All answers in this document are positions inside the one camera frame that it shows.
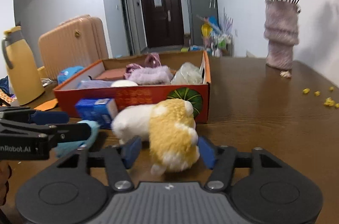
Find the wooden table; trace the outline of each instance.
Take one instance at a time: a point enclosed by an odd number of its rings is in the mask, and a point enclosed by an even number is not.
[[[339,109],[323,106],[327,97],[339,101],[339,89],[329,92],[331,83],[307,66],[294,62],[291,80],[253,58],[211,59],[211,103],[208,124],[197,125],[199,135],[218,145],[231,145],[240,151],[262,147],[279,157],[320,186],[324,207],[317,224],[339,220]],[[308,95],[302,90],[310,88]],[[314,91],[321,91],[315,97]],[[47,89],[40,101],[53,95]],[[111,131],[102,131],[94,149],[117,144]],[[11,162],[13,176],[7,204],[2,207],[13,224],[22,223],[14,206],[17,189],[50,165],[45,162]],[[201,160],[191,170],[154,178],[150,175],[148,150],[141,151],[130,175],[139,181],[189,181],[205,183],[210,171]],[[235,181],[248,170],[236,170]],[[92,176],[107,183],[104,171],[92,169]]]

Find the vase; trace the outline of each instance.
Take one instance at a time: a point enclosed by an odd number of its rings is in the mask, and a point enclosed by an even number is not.
[[[280,70],[291,70],[293,47],[299,44],[297,5],[266,0],[264,36],[268,39],[266,64]]]

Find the doorway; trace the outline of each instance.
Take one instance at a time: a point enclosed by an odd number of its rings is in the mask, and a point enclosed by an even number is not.
[[[130,56],[133,56],[140,53],[133,0],[121,0],[121,10],[124,20],[124,29],[126,33],[128,53]]]
[[[148,48],[184,45],[181,0],[141,0]]]

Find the door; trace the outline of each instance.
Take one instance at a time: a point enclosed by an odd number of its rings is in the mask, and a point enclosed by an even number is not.
[[[184,45],[181,0],[141,0],[148,48]]]
[[[121,0],[121,9],[122,9],[122,15],[124,18],[124,27],[125,27],[125,32],[126,32],[128,52],[130,56],[133,56],[135,54],[135,50],[134,50],[133,39],[132,39],[131,24],[129,21],[127,0]]]

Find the fluffy purple item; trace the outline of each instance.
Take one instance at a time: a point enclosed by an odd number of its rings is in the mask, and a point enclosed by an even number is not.
[[[128,78],[128,80],[138,85],[170,84],[172,79],[173,75],[166,65],[156,68],[136,69]]]

